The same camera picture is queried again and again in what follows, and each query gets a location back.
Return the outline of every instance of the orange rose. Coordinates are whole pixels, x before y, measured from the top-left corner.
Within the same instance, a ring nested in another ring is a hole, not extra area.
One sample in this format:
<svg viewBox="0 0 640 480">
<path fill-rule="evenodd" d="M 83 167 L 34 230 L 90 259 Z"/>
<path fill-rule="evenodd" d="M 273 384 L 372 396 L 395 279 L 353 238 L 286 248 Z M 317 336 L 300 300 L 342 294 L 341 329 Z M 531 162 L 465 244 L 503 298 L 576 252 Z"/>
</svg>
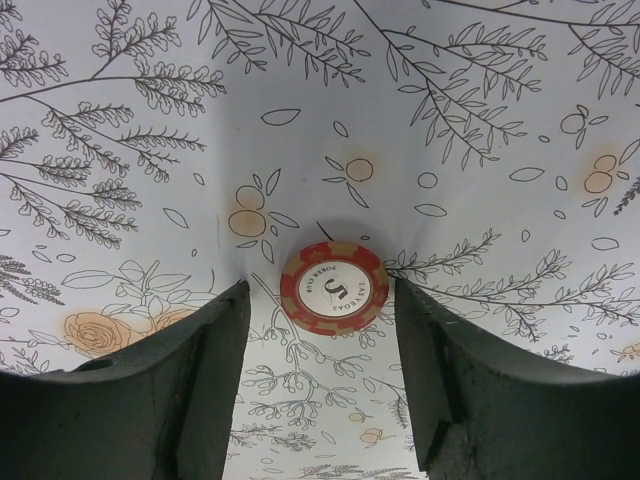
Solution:
<svg viewBox="0 0 640 480">
<path fill-rule="evenodd" d="M 166 312 L 162 315 L 158 315 L 153 319 L 153 323 L 156 326 L 156 332 L 187 318 L 193 312 L 194 311 L 189 308 L 180 308 L 178 310 L 173 310 L 172 312 Z"/>
<path fill-rule="evenodd" d="M 93 357 L 113 353 L 131 342 L 131 329 L 114 318 L 86 312 L 64 322 L 65 339 Z"/>
</svg>

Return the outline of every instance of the botanical print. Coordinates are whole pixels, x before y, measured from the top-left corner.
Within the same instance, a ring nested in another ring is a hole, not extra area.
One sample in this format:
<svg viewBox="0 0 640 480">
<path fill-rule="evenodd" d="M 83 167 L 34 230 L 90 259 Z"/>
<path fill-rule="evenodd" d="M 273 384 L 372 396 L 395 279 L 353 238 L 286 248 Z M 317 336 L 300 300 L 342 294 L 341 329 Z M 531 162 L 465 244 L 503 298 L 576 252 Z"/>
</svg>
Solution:
<svg viewBox="0 0 640 480">
<path fill-rule="evenodd" d="M 638 374 L 637 0 L 64 1 L 0 0 L 1 370 L 247 279 L 225 478 L 425 478 L 393 295 L 342 337 L 282 310 L 280 260 L 350 239 L 534 355 Z"/>
</svg>

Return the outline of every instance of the poker chip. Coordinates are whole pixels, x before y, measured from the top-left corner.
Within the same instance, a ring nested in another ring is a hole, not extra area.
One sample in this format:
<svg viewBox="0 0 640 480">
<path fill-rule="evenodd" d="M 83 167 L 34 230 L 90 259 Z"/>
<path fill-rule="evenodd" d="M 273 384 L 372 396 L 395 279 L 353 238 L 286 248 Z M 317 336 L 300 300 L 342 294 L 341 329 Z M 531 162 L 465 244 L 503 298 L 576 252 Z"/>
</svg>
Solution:
<svg viewBox="0 0 640 480">
<path fill-rule="evenodd" d="M 297 326 L 318 335 L 345 335 L 369 325 L 389 294 L 387 272 L 372 252 L 324 242 L 294 255 L 280 279 L 282 308 Z"/>
</svg>

